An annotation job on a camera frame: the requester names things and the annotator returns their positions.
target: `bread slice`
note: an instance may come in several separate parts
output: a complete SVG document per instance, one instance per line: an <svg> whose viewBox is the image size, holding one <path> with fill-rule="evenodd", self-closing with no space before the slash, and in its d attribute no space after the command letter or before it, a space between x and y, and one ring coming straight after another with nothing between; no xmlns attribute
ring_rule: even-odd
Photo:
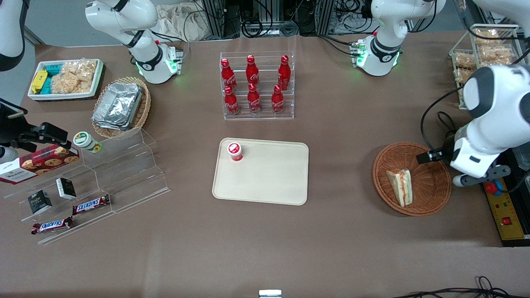
<svg viewBox="0 0 530 298"><path fill-rule="evenodd" d="M386 172L401 207L412 204L412 180L409 170L390 169Z"/></svg>

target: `red box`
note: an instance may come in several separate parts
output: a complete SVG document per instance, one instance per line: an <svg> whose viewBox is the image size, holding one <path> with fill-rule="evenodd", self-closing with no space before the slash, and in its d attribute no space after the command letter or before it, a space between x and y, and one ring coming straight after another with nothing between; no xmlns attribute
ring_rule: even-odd
<svg viewBox="0 0 530 298"><path fill-rule="evenodd" d="M66 150L58 145L51 145L1 164L0 181L18 184L77 160L79 153L76 149Z"/></svg>

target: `black box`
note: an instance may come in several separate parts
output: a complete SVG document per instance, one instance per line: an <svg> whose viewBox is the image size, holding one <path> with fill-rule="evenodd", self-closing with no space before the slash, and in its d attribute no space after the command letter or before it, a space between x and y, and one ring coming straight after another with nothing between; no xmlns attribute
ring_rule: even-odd
<svg viewBox="0 0 530 298"><path fill-rule="evenodd" d="M58 178L56 180L57 189L59 189L59 196L64 199L73 200L75 199L75 189L72 181L66 178Z"/></svg>
<svg viewBox="0 0 530 298"><path fill-rule="evenodd" d="M36 194L28 197L28 202L30 203L33 214L41 214L51 208L50 198L44 190L39 190Z"/></svg>

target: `coca-cola bottle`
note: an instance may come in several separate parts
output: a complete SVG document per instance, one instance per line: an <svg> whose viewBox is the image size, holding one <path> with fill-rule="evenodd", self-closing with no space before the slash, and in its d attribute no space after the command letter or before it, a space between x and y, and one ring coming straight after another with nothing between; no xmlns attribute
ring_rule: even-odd
<svg viewBox="0 0 530 298"><path fill-rule="evenodd" d="M289 56L283 55L281 57L281 64L278 68L278 85L282 90L289 88L289 81L291 80L291 67L289 66Z"/></svg>
<svg viewBox="0 0 530 298"><path fill-rule="evenodd" d="M257 115L261 112L260 95L256 91L256 84L249 84L249 93L246 96L249 100L250 113Z"/></svg>
<svg viewBox="0 0 530 298"><path fill-rule="evenodd" d="M258 70L258 67L254 63L255 59L254 56L248 55L246 57L246 80L249 82L249 84L255 84L256 90L260 89L260 73Z"/></svg>
<svg viewBox="0 0 530 298"><path fill-rule="evenodd" d="M237 105L237 97L232 94L232 87L230 86L225 87L225 106L226 111L232 116L237 116L241 112Z"/></svg>
<svg viewBox="0 0 530 298"><path fill-rule="evenodd" d="M281 93L280 85L274 86L272 94L272 112L275 115L281 115L284 112L284 95Z"/></svg>
<svg viewBox="0 0 530 298"><path fill-rule="evenodd" d="M221 76L223 77L223 83L225 84L225 87L231 87L232 91L235 91L237 89L237 83L235 81L234 71L230 67L228 59L221 59L221 66L223 67L223 70L221 71Z"/></svg>

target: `aluminum foil container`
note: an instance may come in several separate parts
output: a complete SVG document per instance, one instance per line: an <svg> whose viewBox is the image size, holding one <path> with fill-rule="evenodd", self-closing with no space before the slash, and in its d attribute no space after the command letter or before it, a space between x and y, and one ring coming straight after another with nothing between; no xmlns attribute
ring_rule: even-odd
<svg viewBox="0 0 530 298"><path fill-rule="evenodd" d="M141 97L141 86L113 83L103 94L92 121L103 128L127 130L133 124Z"/></svg>

